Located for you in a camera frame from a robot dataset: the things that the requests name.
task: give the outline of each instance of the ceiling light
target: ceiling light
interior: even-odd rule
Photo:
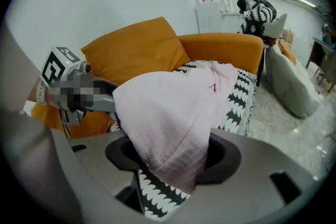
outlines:
[[[311,4],[310,2],[308,2],[307,0],[299,0],[299,1],[301,1],[301,2],[304,2],[304,3],[306,3],[307,5],[309,5],[309,6],[311,6],[311,7],[314,7],[314,8],[316,8],[316,5],[314,5],[314,4]]]

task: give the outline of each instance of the person in patterned clothing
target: person in patterned clothing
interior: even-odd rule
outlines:
[[[238,33],[263,38],[264,23],[272,22],[277,16],[276,9],[267,0],[238,0],[240,13],[248,12]]]

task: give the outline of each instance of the tiled floor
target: tiled floor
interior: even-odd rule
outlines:
[[[317,66],[310,64],[309,76],[313,77]],[[331,93],[324,91],[327,83],[317,86],[322,100],[318,110],[309,118],[293,116],[274,96],[263,74],[256,93],[255,106],[250,120],[250,137],[268,142],[317,178],[325,176],[336,158],[336,87]]]

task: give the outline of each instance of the pink towel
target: pink towel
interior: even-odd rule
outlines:
[[[231,64],[181,73],[152,72],[113,92],[122,129],[150,171],[168,185],[191,193],[205,166],[210,129],[229,111],[225,100],[238,71]]]

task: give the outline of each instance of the orange pillow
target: orange pillow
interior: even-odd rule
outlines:
[[[288,43],[279,40],[279,48],[281,50],[281,53],[285,55],[294,65],[296,65],[296,58],[291,51]]]
[[[46,126],[53,129],[58,129],[63,132],[63,127],[60,122],[59,111],[51,105],[41,105],[36,103],[32,110],[32,117],[43,121]],[[81,120],[79,126],[67,125],[71,138],[80,138],[109,132],[109,127],[112,126],[111,119],[105,112],[93,111],[87,112]]]
[[[172,71],[190,61],[163,17],[108,33],[81,51],[95,76],[118,85],[144,73]]]

